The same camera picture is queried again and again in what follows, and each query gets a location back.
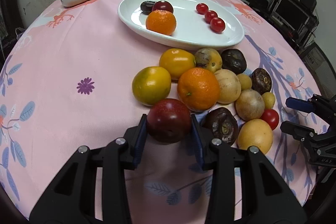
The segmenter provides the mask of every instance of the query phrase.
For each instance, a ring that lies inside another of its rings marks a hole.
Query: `cherry tomato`
[[[210,24],[211,19],[213,19],[214,17],[218,17],[215,11],[212,10],[207,11],[204,15],[205,22]]]
[[[224,20],[222,20],[219,17],[214,17],[213,19],[211,19],[210,21],[210,28],[211,30],[213,30],[214,32],[218,32],[221,33],[222,31],[225,30],[225,22]]]
[[[196,6],[196,11],[201,15],[205,15],[205,13],[209,11],[209,7],[204,3],[198,3]]]
[[[156,2],[152,8],[152,12],[155,10],[165,10],[165,11],[174,13],[174,9],[172,5],[168,1],[165,1],[165,0],[160,0]]]
[[[279,114],[274,109],[265,109],[260,119],[268,123],[272,130],[275,130],[279,124]]]

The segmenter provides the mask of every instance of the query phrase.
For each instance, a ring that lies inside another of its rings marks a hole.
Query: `yellow fruit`
[[[252,88],[252,80],[248,75],[241,73],[237,77],[241,84],[241,90],[250,90]]]
[[[241,128],[237,144],[240,149],[247,150],[250,146],[256,146],[266,154],[273,143],[273,132],[263,120],[255,119],[248,121]]]
[[[211,71],[222,68],[221,55],[214,48],[202,48],[195,53],[196,67]]]
[[[214,73],[220,88],[220,96],[217,102],[230,104],[236,101],[241,92],[241,85],[234,72],[221,69]]]
[[[264,100],[265,103],[265,108],[266,109],[271,109],[273,108],[274,104],[275,104],[275,96],[272,92],[265,92],[262,95],[262,98]]]
[[[261,95],[255,90],[243,90],[236,101],[239,117],[245,121],[259,119],[265,110]]]
[[[195,57],[185,50],[171,48],[161,55],[159,65],[170,73],[172,80],[178,80],[187,70],[195,68]]]
[[[139,71],[132,82],[134,97],[144,105],[154,105],[169,95],[171,78],[161,67],[148,67]]]

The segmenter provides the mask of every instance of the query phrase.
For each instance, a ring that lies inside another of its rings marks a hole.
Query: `orange coral print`
[[[252,13],[249,12],[249,11],[252,11],[252,9],[246,4],[233,2],[232,0],[226,0],[226,1],[231,3],[247,19],[254,21],[258,25],[260,25],[260,23],[263,22],[260,17],[253,15]]]
[[[78,7],[80,7],[80,6],[86,6],[86,5],[91,4],[91,3],[94,3],[94,2],[96,2],[96,1],[97,1],[97,0],[88,0],[88,1],[86,1],[86,2],[84,2],[84,3],[81,3],[81,4],[76,5],[76,6],[74,6],[74,7],[70,7],[70,8],[68,8],[68,9],[65,9],[65,10],[62,11],[59,15],[54,16],[54,20],[48,22],[48,23],[47,23],[47,26],[48,26],[48,27],[51,27],[51,26],[52,26],[52,28],[55,28],[58,24],[60,24],[60,23],[63,21],[63,19],[64,19],[65,17],[69,17],[67,21],[71,20],[72,18],[74,18],[74,16],[73,16],[73,15],[70,15],[70,14],[67,14],[67,12],[68,12],[69,10],[78,8]]]

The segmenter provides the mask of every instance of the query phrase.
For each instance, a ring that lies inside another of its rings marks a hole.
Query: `plate rim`
[[[120,12],[120,7],[121,5],[123,4],[123,2],[126,1],[126,0],[122,0],[118,6],[118,16],[120,18],[120,20],[126,25],[128,26],[128,24],[126,22],[129,22],[129,20],[127,20],[123,15],[122,13]],[[183,45],[186,45],[186,46],[200,46],[200,47],[214,47],[214,48],[219,48],[219,47],[232,47],[234,45],[237,45],[239,44],[243,39],[244,39],[244,36],[245,36],[245,30],[244,30],[244,27],[242,25],[242,23],[240,22],[240,20],[233,14],[231,13],[230,11],[228,11],[224,6],[222,6],[221,4],[219,3],[216,3],[214,2],[213,0],[207,0],[207,1],[210,1],[212,3],[215,3],[217,5],[220,5],[224,10],[226,10],[228,13],[230,13],[239,23],[239,25],[241,26],[241,29],[242,29],[242,35],[240,37],[238,37],[237,40],[239,40],[239,42],[234,42],[234,43],[229,43],[228,45],[209,45],[209,44],[202,44],[202,43],[199,43],[199,42],[193,42],[193,41],[186,41],[186,40],[181,40],[181,39],[178,39],[178,38],[175,38],[175,37],[171,37],[169,35],[165,35],[165,34],[161,34],[161,33],[157,33],[157,32],[154,32],[154,31],[151,31],[151,30],[147,30],[147,29],[144,29],[142,27],[140,27],[139,25],[136,25],[134,24],[133,22],[131,22],[131,25],[132,25],[132,28],[135,28],[137,29],[138,31],[142,31],[142,30],[146,30],[149,34],[151,35],[154,35],[158,38],[164,38],[164,39],[168,39],[168,40],[171,40],[171,41],[174,41],[174,42],[177,42],[177,43],[181,43]]]

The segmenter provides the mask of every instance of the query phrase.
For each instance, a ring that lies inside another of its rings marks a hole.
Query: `purple flower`
[[[92,78],[85,78],[84,80],[81,80],[80,83],[78,83],[78,93],[83,94],[90,94],[90,92],[92,92],[92,90],[95,88],[92,84],[94,84],[94,82],[91,82]]]

